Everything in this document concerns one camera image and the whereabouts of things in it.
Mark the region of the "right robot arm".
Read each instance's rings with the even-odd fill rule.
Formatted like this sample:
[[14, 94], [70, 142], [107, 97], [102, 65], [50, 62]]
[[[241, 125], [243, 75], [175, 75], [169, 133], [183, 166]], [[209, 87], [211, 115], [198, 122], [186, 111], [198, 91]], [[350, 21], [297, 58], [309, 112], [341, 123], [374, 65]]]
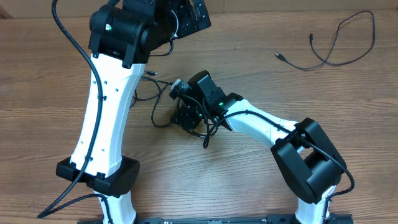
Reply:
[[176, 80], [170, 97], [177, 100], [171, 122], [186, 132], [204, 122], [203, 146], [220, 127], [243, 133], [271, 150], [290, 190], [297, 196], [295, 213], [268, 214], [265, 218], [234, 218], [230, 223], [353, 223], [351, 215], [331, 213], [336, 186], [346, 163], [321, 126], [306, 118], [301, 122], [278, 118], [253, 106], [236, 93], [226, 95], [203, 70], [185, 82]]

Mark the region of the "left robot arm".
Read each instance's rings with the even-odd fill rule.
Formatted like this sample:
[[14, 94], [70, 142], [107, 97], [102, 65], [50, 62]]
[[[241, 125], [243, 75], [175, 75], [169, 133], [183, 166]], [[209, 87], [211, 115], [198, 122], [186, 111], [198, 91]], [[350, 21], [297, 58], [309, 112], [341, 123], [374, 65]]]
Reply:
[[56, 174], [93, 190], [103, 223], [134, 223], [137, 160], [121, 146], [130, 103], [155, 49], [211, 25], [203, 1], [108, 1], [90, 18], [90, 92], [79, 141]]

